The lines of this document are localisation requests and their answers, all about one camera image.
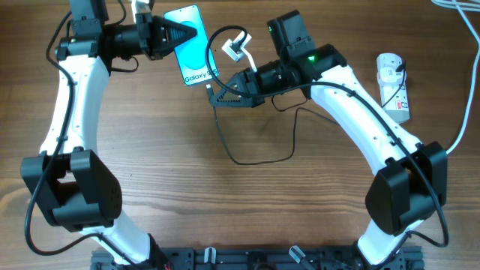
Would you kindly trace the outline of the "blue screen Galaxy smartphone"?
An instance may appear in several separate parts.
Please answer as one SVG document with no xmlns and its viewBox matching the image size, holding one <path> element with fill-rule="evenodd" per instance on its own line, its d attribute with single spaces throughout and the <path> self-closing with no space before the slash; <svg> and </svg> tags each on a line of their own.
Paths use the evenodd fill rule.
<svg viewBox="0 0 480 270">
<path fill-rule="evenodd" d="M 166 12 L 165 19 L 195 28 L 197 34 L 175 48 L 175 56 L 186 86 L 193 86 L 212 79 L 206 67 L 206 45 L 209 41 L 200 9 L 197 5 Z"/>
</svg>

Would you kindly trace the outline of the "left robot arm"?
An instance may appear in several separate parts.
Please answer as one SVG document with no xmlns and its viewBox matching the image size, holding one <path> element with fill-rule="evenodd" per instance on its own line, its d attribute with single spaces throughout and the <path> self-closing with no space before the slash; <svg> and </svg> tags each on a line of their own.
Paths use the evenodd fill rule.
<svg viewBox="0 0 480 270">
<path fill-rule="evenodd" d="M 52 122 L 40 151 L 20 173 L 31 193 L 28 211 L 94 239 L 118 269 L 171 269 L 153 236 L 122 209 L 118 179 L 98 157 L 98 119 L 116 58 L 160 60 L 197 35 L 195 28 L 152 14 L 152 1 L 134 1 L 134 21 L 110 22 L 104 1 L 72 1 L 46 48 L 58 70 Z"/>
</svg>

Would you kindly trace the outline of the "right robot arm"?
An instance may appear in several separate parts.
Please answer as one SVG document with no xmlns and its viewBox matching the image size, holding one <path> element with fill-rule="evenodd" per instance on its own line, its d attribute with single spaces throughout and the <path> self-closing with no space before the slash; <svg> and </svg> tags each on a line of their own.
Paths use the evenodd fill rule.
<svg viewBox="0 0 480 270">
<path fill-rule="evenodd" d="M 268 22 L 277 60 L 235 73 L 213 107 L 256 107 L 299 89 L 326 110 L 367 160 L 374 179 L 365 197 L 370 223 L 344 262 L 351 269 L 392 267 L 405 241 L 446 203 L 448 155 L 437 142 L 405 131 L 364 90 L 347 60 L 330 44 L 316 46 L 293 10 Z"/>
</svg>

